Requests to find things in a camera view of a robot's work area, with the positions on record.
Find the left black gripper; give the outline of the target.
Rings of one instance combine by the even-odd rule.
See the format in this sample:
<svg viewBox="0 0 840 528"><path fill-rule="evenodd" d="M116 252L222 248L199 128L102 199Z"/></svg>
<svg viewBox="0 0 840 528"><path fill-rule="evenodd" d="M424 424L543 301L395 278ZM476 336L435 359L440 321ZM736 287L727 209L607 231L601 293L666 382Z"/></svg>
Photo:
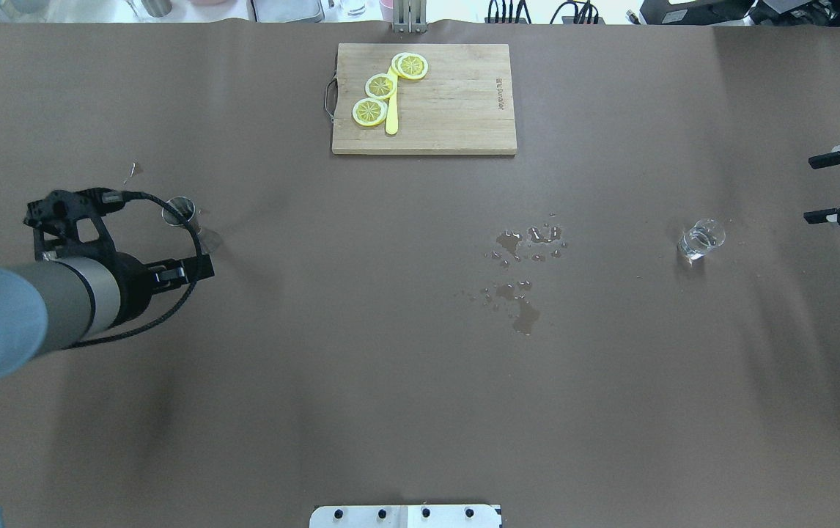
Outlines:
<svg viewBox="0 0 840 528"><path fill-rule="evenodd" d="M119 288L119 311L113 326L135 320L148 308L155 288L179 288L215 276L209 255L143 264L131 254L115 254L113 276Z"/></svg>

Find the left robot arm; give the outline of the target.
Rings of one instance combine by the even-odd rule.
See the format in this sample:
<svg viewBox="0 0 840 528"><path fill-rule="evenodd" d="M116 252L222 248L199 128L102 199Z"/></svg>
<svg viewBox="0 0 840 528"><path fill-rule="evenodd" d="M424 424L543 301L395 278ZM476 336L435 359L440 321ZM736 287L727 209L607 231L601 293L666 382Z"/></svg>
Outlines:
<svg viewBox="0 0 840 528"><path fill-rule="evenodd" d="M0 267L0 378L48 352L108 343L152 297L213 276L206 254L111 271L87 257ZM4 525L0 508L0 527Z"/></svg>

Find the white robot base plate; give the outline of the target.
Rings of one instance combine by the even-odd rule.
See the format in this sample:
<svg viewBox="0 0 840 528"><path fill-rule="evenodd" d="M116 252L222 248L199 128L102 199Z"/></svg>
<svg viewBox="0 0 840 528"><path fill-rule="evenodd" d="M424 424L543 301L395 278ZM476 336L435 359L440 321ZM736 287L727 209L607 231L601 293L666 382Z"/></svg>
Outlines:
<svg viewBox="0 0 840 528"><path fill-rule="evenodd" d="M309 527L504 527L500 505L326 505Z"/></svg>

